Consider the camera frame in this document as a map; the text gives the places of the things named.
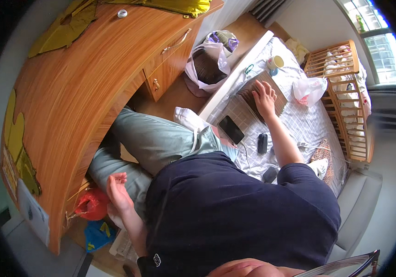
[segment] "navy t-shirt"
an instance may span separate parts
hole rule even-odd
[[[273,185],[223,152],[163,168],[147,192],[146,216],[148,256],[138,263],[147,276],[206,276],[243,258],[312,269],[326,262],[341,221],[333,192],[307,165],[284,166]]]

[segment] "white bed sheet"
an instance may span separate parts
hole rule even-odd
[[[307,77],[304,71],[299,67],[292,52],[288,50],[278,38],[272,38],[267,43],[266,47],[264,47],[255,59],[253,63],[254,68],[248,75],[242,73],[238,77],[237,81],[223,97],[222,101],[213,109],[212,113],[207,118],[207,122],[214,126],[218,126],[218,122],[228,115],[243,131],[245,137],[241,141],[241,144],[238,145],[239,154],[235,160],[235,164],[247,174],[260,180],[262,173],[269,167],[278,167],[275,155],[273,151],[271,151],[273,143],[267,127],[256,118],[245,101],[236,95],[236,92],[248,80],[262,71],[268,70],[266,61],[272,55],[281,56],[285,63],[278,74],[273,76],[273,80],[288,100],[280,119],[289,129],[289,133],[295,141],[304,141],[309,145],[318,146],[323,138],[327,137],[332,150],[333,168],[335,172],[332,190],[335,195],[338,196],[347,170],[338,137],[321,101],[317,102],[311,108],[301,105],[296,101],[292,92],[292,84],[297,79]],[[257,152],[257,139],[261,133],[266,133],[268,136],[268,151],[267,154],[264,155],[258,154]],[[316,148],[309,147],[300,149],[305,162],[308,163],[311,156],[316,151]]]

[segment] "window frame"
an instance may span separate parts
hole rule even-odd
[[[378,35],[384,35],[384,34],[388,34],[388,33],[394,33],[393,30],[390,27],[388,27],[388,28],[380,28],[380,29],[375,29],[375,30],[369,30],[369,31],[360,33],[358,31],[358,29],[356,28],[355,24],[353,23],[353,21],[351,20],[349,14],[348,14],[348,11],[345,8],[345,6],[343,5],[343,3],[340,2],[340,0],[333,0],[333,1],[338,6],[338,8],[341,10],[341,12],[344,14],[345,18],[350,23],[351,28],[355,31],[355,34],[358,37],[358,41],[362,45],[362,47],[364,49],[364,53],[366,55],[366,58],[368,60],[369,65],[370,65],[370,71],[372,72],[372,76],[373,76],[373,80],[375,81],[375,85],[379,85],[379,84],[396,84],[396,83],[390,83],[390,82],[381,83],[379,81],[378,71],[376,70],[375,63],[373,62],[372,54],[370,53],[370,49],[368,48],[366,42],[364,41],[365,38],[368,38],[368,37],[371,37],[371,36],[378,36]],[[358,11],[358,13],[362,17],[362,14],[359,11],[358,7],[356,7],[355,3],[353,3],[353,2],[351,2],[351,3],[355,6],[356,10]]]

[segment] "hand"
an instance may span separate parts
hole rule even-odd
[[[113,173],[107,178],[107,195],[120,214],[134,208],[133,201],[124,186],[126,181],[127,174],[125,172]]]
[[[259,90],[259,93],[256,91],[252,91],[253,98],[255,99],[256,108],[258,109],[259,114],[266,120],[268,118],[272,118],[276,116],[275,114],[275,101],[276,94],[272,89],[270,84],[266,81],[263,81],[262,84],[260,81],[255,81],[256,87]]]

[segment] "round white object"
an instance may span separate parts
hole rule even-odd
[[[118,12],[118,17],[119,18],[123,18],[123,17],[126,17],[126,16],[127,16],[127,11],[126,10],[120,10]]]

